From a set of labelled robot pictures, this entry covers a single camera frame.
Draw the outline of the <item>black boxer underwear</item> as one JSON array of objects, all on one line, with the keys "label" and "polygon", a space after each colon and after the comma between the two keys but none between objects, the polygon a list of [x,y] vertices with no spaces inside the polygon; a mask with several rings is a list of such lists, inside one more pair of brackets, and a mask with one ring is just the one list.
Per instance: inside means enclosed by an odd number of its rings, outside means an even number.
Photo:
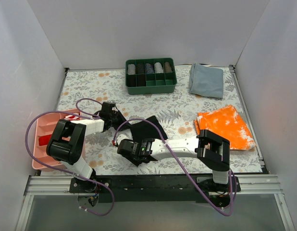
[{"label": "black boxer underwear", "polygon": [[132,127],[130,128],[133,141],[142,142],[144,139],[152,139],[161,140],[161,136],[157,129],[161,132],[162,137],[167,140],[168,136],[165,133],[164,129],[162,128],[161,124],[157,120],[156,116],[151,116],[146,119],[147,121],[151,122],[154,125],[151,125],[148,122],[140,121],[134,124],[131,124]]}]

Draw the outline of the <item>light blue cloth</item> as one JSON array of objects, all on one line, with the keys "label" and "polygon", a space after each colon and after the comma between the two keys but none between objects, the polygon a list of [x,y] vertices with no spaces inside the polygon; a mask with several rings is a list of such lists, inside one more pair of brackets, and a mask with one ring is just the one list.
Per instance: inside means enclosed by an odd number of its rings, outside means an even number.
[{"label": "light blue cloth", "polygon": [[189,76],[189,93],[222,99],[223,70],[200,64],[192,64]]}]

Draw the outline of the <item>orange white patterned cloth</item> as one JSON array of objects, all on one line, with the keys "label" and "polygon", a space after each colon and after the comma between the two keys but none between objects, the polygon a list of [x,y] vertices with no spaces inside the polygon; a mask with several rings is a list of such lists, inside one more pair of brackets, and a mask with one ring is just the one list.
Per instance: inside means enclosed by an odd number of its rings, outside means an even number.
[{"label": "orange white patterned cloth", "polygon": [[227,139],[231,150],[247,151],[256,147],[247,124],[232,105],[212,112],[198,113],[194,125],[197,134],[201,129],[207,129]]}]

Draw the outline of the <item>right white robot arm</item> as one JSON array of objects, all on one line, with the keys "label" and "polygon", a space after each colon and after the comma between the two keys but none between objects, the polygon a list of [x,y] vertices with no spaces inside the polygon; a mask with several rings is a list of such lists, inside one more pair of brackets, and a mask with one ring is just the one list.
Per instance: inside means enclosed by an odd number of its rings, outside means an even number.
[{"label": "right white robot arm", "polygon": [[229,185],[230,141],[209,131],[179,140],[162,140],[150,138],[140,142],[119,135],[115,144],[117,153],[135,166],[152,161],[172,158],[171,152],[179,158],[197,158],[212,170],[212,185],[217,191],[225,190]]}]

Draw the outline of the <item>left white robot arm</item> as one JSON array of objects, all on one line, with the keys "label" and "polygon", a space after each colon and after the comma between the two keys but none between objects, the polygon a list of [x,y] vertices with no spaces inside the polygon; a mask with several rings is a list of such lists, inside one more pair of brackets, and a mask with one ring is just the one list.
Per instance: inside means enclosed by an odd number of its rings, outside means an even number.
[{"label": "left white robot arm", "polygon": [[82,156],[85,137],[103,133],[110,128],[119,131],[129,129],[130,123],[123,124],[126,118],[117,109],[115,103],[104,102],[96,118],[67,120],[60,119],[52,133],[46,153],[61,162],[68,171],[80,179],[80,186],[85,192],[93,192],[97,181],[96,173]]}]

